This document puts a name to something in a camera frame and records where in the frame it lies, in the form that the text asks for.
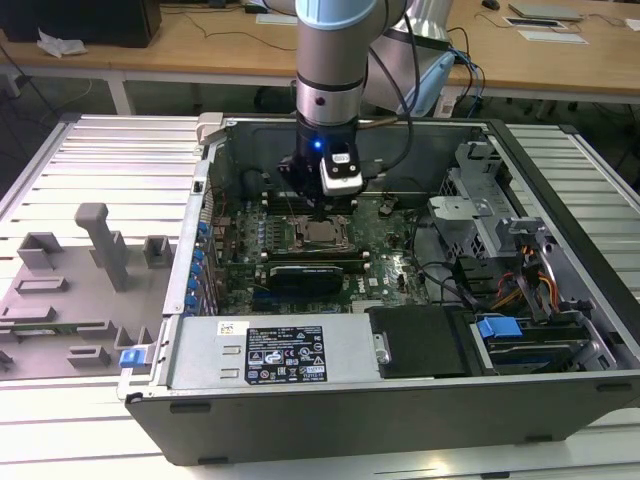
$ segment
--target laptop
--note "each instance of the laptop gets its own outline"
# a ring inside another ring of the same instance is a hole
[[[509,8],[522,18],[544,18],[548,20],[564,20],[567,22],[580,22],[583,20],[583,17],[578,12],[562,6],[510,3]]]

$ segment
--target computer case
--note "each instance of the computer case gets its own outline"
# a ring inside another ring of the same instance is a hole
[[[38,29],[62,39],[146,47],[162,17],[159,0],[3,0],[0,18],[12,42],[39,39]]]

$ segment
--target floor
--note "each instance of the floor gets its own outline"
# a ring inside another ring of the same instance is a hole
[[[95,114],[115,113],[106,83],[82,79],[34,78],[45,99],[57,111]],[[256,87],[202,85],[203,111],[229,113],[256,112]],[[137,112],[140,115],[193,115],[190,88],[186,84],[133,82],[129,84]],[[560,102],[555,111],[539,122],[535,118],[538,103],[528,100],[487,99],[476,118],[499,118],[507,123],[572,124],[592,146],[611,164],[619,161],[630,145],[634,132],[640,128],[640,111],[627,106],[579,104],[575,112]],[[456,116],[467,115],[471,103],[466,100]],[[263,112],[286,113],[294,105],[288,89],[269,89],[263,96]],[[15,100],[4,96],[0,100],[0,197],[15,181],[28,160],[37,151],[57,120],[29,83]],[[621,174],[629,183],[638,175],[640,159],[629,157]]]

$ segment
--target white table leg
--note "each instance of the white table leg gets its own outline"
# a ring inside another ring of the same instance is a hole
[[[123,80],[107,80],[113,104],[116,106],[118,115],[135,115],[136,109],[127,93],[125,82]]]
[[[20,96],[20,89],[16,85],[16,75],[6,74],[0,75],[0,90],[7,92],[9,98],[18,98]]]
[[[453,114],[453,107],[458,100],[458,94],[460,93],[459,87],[444,87],[440,92],[440,98],[436,103],[436,109],[433,112],[434,118],[451,118]]]

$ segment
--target motherboard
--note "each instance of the motherboard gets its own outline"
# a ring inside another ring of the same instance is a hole
[[[429,303],[410,253],[412,211],[394,209],[389,197],[358,199],[322,219],[294,197],[216,204],[210,255],[219,314],[359,313]]]

